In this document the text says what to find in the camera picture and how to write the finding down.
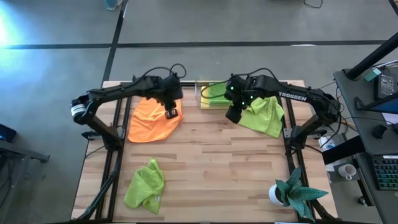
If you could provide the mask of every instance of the butcher block tabletop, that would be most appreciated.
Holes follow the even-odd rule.
[[[285,81],[304,86],[302,80]],[[120,82],[104,82],[104,87]],[[133,97],[130,114],[141,98]],[[294,222],[291,207],[279,207],[269,200],[268,190],[276,179],[287,180],[289,170],[282,135],[274,139],[266,134],[234,124],[225,118],[226,109],[201,110],[199,91],[183,88],[183,119],[163,141],[133,143],[126,138],[114,207],[114,222]],[[303,124],[312,115],[310,105],[292,101],[295,119]],[[124,108],[121,108],[120,124]],[[101,105],[96,113],[106,124],[113,121],[116,102]],[[316,140],[307,144],[318,148]],[[90,141],[87,154],[101,147],[101,139]],[[310,187],[329,192],[319,199],[326,210],[337,217],[322,155],[304,149],[304,162]],[[160,211],[155,215],[142,206],[131,209],[124,195],[137,169],[156,158],[164,173],[165,188]],[[103,176],[106,149],[85,159],[72,212],[81,215],[98,193]],[[111,189],[104,200],[107,216]]]

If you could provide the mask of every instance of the black cable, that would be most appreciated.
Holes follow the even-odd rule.
[[[204,95],[203,95],[203,92],[204,92],[205,90],[207,90],[208,88],[212,87],[212,86],[219,85],[219,84],[222,84],[222,83],[226,83],[226,82],[228,82],[228,81],[229,81],[229,79],[227,79],[227,80],[225,80],[225,81],[221,81],[221,82],[216,82],[216,83],[213,83],[213,84],[208,85],[208,86],[205,86],[205,87],[200,91],[200,96],[203,97],[204,99],[214,99],[214,98],[217,98],[217,97],[220,97],[220,96],[224,96],[224,93],[223,93],[223,94],[220,94],[220,95],[217,95],[217,96],[211,96],[211,97],[209,97],[209,96],[204,96]]]
[[[337,99],[337,101],[340,103],[340,101],[338,100],[338,98],[337,98],[337,90],[338,90],[338,87],[336,87],[336,99]],[[342,119],[342,115],[341,115],[341,112],[340,112],[340,110],[338,110],[336,107],[335,107],[335,109],[338,111],[338,114],[339,114],[339,121],[338,121],[338,126],[337,126],[337,130],[329,137],[329,139],[325,142],[325,143],[323,143],[320,147],[322,148],[324,145],[326,145],[333,137],[335,137],[337,134],[338,134],[338,132],[340,131],[340,127],[341,127],[341,119]]]
[[[195,99],[196,99],[196,101],[197,101],[198,103],[203,103],[203,104],[206,104],[206,105],[211,105],[211,103],[205,103],[205,102],[200,101],[200,100],[198,99],[198,95],[195,95]]]
[[[181,67],[184,70],[184,75],[181,76],[181,77],[178,77],[178,78],[185,78],[187,76],[187,69],[185,69],[185,67],[182,64],[180,64],[180,63],[175,63],[174,65],[171,66],[170,74],[173,74],[173,73],[176,74],[175,72],[173,72],[173,68],[176,67],[176,66],[179,66],[179,67]]]
[[[356,131],[356,132],[358,132],[358,130],[357,130],[357,129],[355,129],[355,128],[351,127],[351,125],[349,125],[349,124],[348,124],[348,122],[347,122],[347,119],[346,119],[346,118],[343,118],[343,119],[344,119],[345,125],[347,126],[347,129],[346,129],[346,131],[345,131],[345,134],[347,133],[347,131],[348,131],[348,128],[350,128],[350,129],[351,129],[351,130],[353,130],[353,131]]]
[[[340,105],[343,106],[343,109],[340,111],[340,113],[342,113],[346,109],[346,106],[344,106],[344,104],[342,104],[342,103],[340,103]]]
[[[87,159],[87,157],[88,157],[89,155],[91,155],[92,153],[94,153],[94,152],[96,152],[96,151],[98,151],[98,150],[100,150],[100,149],[102,149],[102,148],[104,148],[104,147],[105,147],[105,145],[103,145],[103,146],[101,146],[101,147],[95,149],[95,150],[92,151],[92,152],[89,152],[89,153],[86,155],[85,159]]]
[[[326,127],[330,128],[332,131],[335,131],[329,124],[327,124]]]
[[[372,121],[383,121],[383,122],[387,122],[387,123],[390,123],[390,124],[392,124],[392,125],[395,125],[393,122],[391,122],[391,121],[386,121],[386,120],[383,120],[383,119],[362,118],[362,117],[348,117],[348,118],[345,118],[345,119],[349,119],[349,118],[368,119],[368,120],[372,120]]]
[[[315,147],[313,147],[313,146],[305,145],[305,147],[309,147],[310,149],[313,149],[313,150],[319,152],[320,154],[322,154],[322,152],[321,152],[320,150],[318,150],[317,148],[315,148]]]
[[[324,86],[322,86],[322,87],[320,87],[320,88],[318,88],[318,89],[321,90],[321,89],[323,89],[324,87],[330,86],[330,85],[332,85],[332,84],[334,84],[334,83],[336,83],[336,81],[331,82],[331,83],[329,83],[329,84],[326,84],[326,85],[324,85]]]
[[[123,125],[118,125],[118,126],[116,126],[116,128],[120,128],[120,127],[122,127],[122,129],[123,129],[123,132],[120,134],[120,137],[123,138],[124,133],[126,132],[126,129],[123,127]],[[92,152],[89,152],[89,153],[86,155],[85,159],[87,159],[87,157],[88,157],[89,155],[91,155],[92,153],[97,152],[98,150],[100,150],[100,149],[102,149],[102,148],[104,148],[104,147],[105,147],[105,145],[103,145],[103,146],[101,146],[101,147],[95,149],[95,150],[92,151]]]
[[[7,192],[6,192],[5,196],[4,196],[4,198],[1,200],[0,209],[1,209],[2,206],[4,205],[4,202],[5,202],[6,199],[8,198],[8,195],[9,195],[9,193],[10,193],[10,191],[11,191],[11,184],[12,184],[12,179],[11,179],[11,178],[12,178],[12,172],[13,172],[14,166],[15,166],[15,161],[12,163],[12,165],[10,165],[10,162],[9,162],[10,158],[7,158],[7,159],[8,159],[8,160],[7,160],[7,165],[8,165],[8,178],[7,178],[7,180],[1,185],[0,189],[2,189],[6,183],[8,183],[8,189],[7,189]]]
[[[309,6],[309,7],[314,8],[314,9],[320,9],[320,8],[322,7],[322,5],[323,5],[323,0],[320,0],[320,2],[321,2],[321,4],[320,4],[319,6],[313,6],[313,5],[308,4],[308,3],[307,3],[307,0],[303,0],[303,3],[304,3],[306,6]]]
[[[151,69],[149,69],[148,71],[146,71],[143,75],[141,75],[141,77],[139,77],[137,80],[133,81],[132,83],[130,83],[130,84],[128,84],[128,85],[126,85],[125,88],[134,86],[137,82],[141,81],[148,73],[150,73],[150,72],[152,72],[152,71],[154,71],[154,70],[161,70],[161,69],[163,69],[163,70],[168,71],[169,74],[177,74],[176,72],[173,72],[173,70],[172,70],[175,66],[180,66],[180,67],[182,67],[182,69],[184,70],[184,75],[183,75],[182,77],[179,77],[179,78],[184,78],[184,77],[187,75],[187,69],[185,69],[185,67],[184,67],[182,64],[180,64],[180,63],[175,63],[175,64],[173,64],[173,65],[171,66],[171,68],[167,68],[167,67],[154,67],[154,68],[151,68]],[[90,90],[90,91],[92,91],[92,92],[94,92],[94,93],[98,93],[98,92],[100,92],[101,90]]]
[[[205,86],[205,87],[201,90],[200,95],[201,95],[201,97],[203,97],[203,98],[205,98],[205,99],[213,99],[213,98],[217,98],[217,97],[220,97],[220,96],[224,96],[224,94],[222,94],[222,95],[217,95],[217,96],[208,97],[208,96],[203,96],[203,92],[204,92],[206,89],[208,89],[209,87],[211,87],[211,86],[218,85],[218,84],[222,84],[222,83],[226,83],[226,82],[230,81],[233,77],[236,77],[236,76],[251,76],[251,75],[253,75],[253,74],[257,73],[257,72],[260,72],[260,71],[262,71],[262,70],[268,71],[268,72],[272,75],[272,77],[276,80],[276,82],[277,82],[280,86],[283,86],[283,85],[280,83],[280,81],[277,79],[277,77],[275,76],[274,72],[272,72],[269,68],[259,68],[259,69],[255,70],[255,71],[249,72],[249,73],[232,74],[231,77],[230,77],[229,79],[225,80],[225,81],[217,82],[217,83],[213,83],[213,84],[211,84],[211,85]]]
[[[346,130],[344,131],[344,134],[347,134],[349,125],[348,125],[347,119],[345,119],[345,118],[343,118],[343,119],[346,122]]]

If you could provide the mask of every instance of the floor stripe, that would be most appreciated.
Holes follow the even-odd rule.
[[[381,45],[385,40],[323,40],[323,41],[250,41],[250,42],[169,42],[128,43],[118,48],[179,48],[179,47],[273,47],[273,46],[336,46]]]
[[[106,49],[112,44],[17,44],[0,45],[0,49],[25,50],[25,49]]]
[[[116,29],[115,29],[114,35],[113,35],[112,47],[111,47],[111,50],[109,51],[108,60],[106,61],[104,75],[102,77],[102,84],[105,81],[108,81],[109,77],[111,75],[112,64],[113,64],[114,56],[116,54],[116,48],[118,46],[120,32],[121,32],[122,26],[123,26],[124,12],[127,8],[127,4],[128,4],[128,1],[123,1],[122,6],[121,6],[118,23],[116,24]]]

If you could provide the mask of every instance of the green cloth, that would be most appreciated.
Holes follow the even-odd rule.
[[[163,173],[152,158],[147,167],[136,171],[124,196],[124,203],[137,208],[141,203],[148,211],[158,214],[164,188]]]
[[[242,113],[240,125],[279,138],[282,130],[284,109],[278,104],[276,97],[257,98]]]
[[[226,91],[226,84],[225,83],[209,83],[209,104],[217,105],[217,104],[230,104],[229,100],[224,97]]]

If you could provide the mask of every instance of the white cup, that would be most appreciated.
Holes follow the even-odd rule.
[[[355,166],[351,164],[343,165],[338,168],[338,173],[344,177],[346,180],[352,180],[353,176],[356,174]]]

